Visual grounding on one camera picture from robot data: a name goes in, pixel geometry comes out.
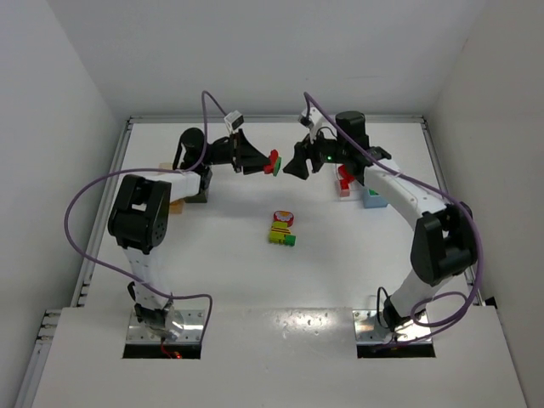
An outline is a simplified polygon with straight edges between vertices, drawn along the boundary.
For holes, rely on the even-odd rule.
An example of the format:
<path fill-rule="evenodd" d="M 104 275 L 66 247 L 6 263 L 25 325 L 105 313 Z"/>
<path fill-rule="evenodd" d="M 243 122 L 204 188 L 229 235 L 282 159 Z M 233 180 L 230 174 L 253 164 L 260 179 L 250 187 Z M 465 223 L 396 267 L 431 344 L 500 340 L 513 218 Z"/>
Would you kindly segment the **red rounded lego brick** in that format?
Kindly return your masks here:
<path fill-rule="evenodd" d="M 337 172 L 341 179 L 347 180 L 349 183 L 351 183 L 354 180 L 354 176 L 348 171 L 345 165 L 341 165 L 338 167 Z"/>

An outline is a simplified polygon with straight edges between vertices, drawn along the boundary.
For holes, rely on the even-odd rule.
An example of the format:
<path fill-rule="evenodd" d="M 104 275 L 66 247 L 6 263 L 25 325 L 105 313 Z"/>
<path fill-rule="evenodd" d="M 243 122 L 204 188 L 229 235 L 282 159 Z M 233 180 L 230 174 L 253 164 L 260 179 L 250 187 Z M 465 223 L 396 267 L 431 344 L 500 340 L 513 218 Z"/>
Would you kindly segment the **small green lego brick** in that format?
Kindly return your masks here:
<path fill-rule="evenodd" d="M 280 156 L 278 156 L 275 160 L 275 164 L 274 164 L 274 168 L 273 168 L 273 176 L 276 177 L 278 175 L 278 173 L 280 172 L 281 170 L 281 161 L 282 161 L 282 158 Z"/>

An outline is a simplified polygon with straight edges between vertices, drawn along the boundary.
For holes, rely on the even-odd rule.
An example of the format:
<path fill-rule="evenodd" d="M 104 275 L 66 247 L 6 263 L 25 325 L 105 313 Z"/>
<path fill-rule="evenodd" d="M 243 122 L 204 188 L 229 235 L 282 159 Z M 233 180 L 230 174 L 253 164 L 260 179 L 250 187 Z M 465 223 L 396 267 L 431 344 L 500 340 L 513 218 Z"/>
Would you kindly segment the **red square lego brick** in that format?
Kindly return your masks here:
<path fill-rule="evenodd" d="M 269 163 L 263 167 L 263 172 L 265 174 L 272 174 L 273 175 L 273 168 L 275 164 L 276 158 L 279 156 L 279 152 L 277 150 L 272 150 L 269 155 Z"/>

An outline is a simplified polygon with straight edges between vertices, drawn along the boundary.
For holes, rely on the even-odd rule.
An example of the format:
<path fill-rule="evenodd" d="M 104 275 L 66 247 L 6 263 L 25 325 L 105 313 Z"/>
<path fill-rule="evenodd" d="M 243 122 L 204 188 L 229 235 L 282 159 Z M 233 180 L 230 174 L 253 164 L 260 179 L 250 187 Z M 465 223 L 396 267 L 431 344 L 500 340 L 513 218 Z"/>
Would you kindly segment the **red flower lego brick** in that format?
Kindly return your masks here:
<path fill-rule="evenodd" d="M 275 211 L 273 214 L 273 220 L 275 222 L 282 222 L 288 226 L 292 226 L 294 223 L 294 214 L 288 211 Z"/>

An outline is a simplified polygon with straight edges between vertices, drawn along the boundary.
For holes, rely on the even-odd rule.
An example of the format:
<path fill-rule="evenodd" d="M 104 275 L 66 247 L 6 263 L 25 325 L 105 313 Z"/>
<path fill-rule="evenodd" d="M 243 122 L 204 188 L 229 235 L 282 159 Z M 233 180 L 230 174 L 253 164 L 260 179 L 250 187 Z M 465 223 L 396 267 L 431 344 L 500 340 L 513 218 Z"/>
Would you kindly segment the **yellow striped lego brick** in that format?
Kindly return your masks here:
<path fill-rule="evenodd" d="M 269 230 L 269 242 L 284 245 L 286 237 L 291 234 L 288 224 L 282 221 L 274 221 Z"/>

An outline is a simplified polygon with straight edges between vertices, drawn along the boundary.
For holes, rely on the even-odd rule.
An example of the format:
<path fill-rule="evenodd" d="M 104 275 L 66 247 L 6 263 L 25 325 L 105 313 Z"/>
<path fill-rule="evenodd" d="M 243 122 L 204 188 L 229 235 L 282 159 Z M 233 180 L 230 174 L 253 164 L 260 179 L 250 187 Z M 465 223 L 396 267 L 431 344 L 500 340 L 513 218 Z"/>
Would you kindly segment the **green lego brick bottom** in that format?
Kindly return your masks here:
<path fill-rule="evenodd" d="M 296 236 L 295 235 L 285 235 L 284 236 L 284 244 L 289 247 L 294 247 L 296 243 Z"/>

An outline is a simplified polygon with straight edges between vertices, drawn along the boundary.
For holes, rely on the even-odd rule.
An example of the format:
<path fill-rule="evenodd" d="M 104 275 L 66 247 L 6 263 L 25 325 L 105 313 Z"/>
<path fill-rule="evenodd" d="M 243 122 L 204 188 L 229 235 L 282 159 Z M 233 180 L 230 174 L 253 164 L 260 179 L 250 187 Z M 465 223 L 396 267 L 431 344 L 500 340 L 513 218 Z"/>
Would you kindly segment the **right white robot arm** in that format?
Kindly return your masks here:
<path fill-rule="evenodd" d="M 446 283 L 476 263 L 476 242 L 468 222 L 471 213 L 404 179 L 392 156 L 371 145 L 362 113 L 337 114 L 333 139 L 324 136 L 326 119 L 315 108 L 298 120 L 308 133 L 295 144 L 285 173 L 307 179 L 326 163 L 343 165 L 359 184 L 381 196 L 414 232 L 411 271 L 386 297 L 377 317 L 380 326 L 393 331 L 420 314 Z"/>

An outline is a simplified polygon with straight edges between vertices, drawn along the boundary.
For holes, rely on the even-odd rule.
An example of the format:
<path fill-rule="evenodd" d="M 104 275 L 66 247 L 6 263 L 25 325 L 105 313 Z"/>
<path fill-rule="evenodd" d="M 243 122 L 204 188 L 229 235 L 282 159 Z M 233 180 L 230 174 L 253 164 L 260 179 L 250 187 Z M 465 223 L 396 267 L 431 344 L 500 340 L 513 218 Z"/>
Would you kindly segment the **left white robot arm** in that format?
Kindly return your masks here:
<path fill-rule="evenodd" d="M 245 175 L 275 174 L 280 162 L 276 150 L 265 155 L 240 128 L 208 143 L 199 128 L 191 127 L 179 137 L 172 171 L 122 179 L 107 228 L 127 257 L 133 277 L 127 290 L 138 323 L 150 333 L 174 342 L 184 330 L 159 267 L 158 247 L 167 234 L 171 204 L 205 194 L 214 165 L 231 165 Z"/>

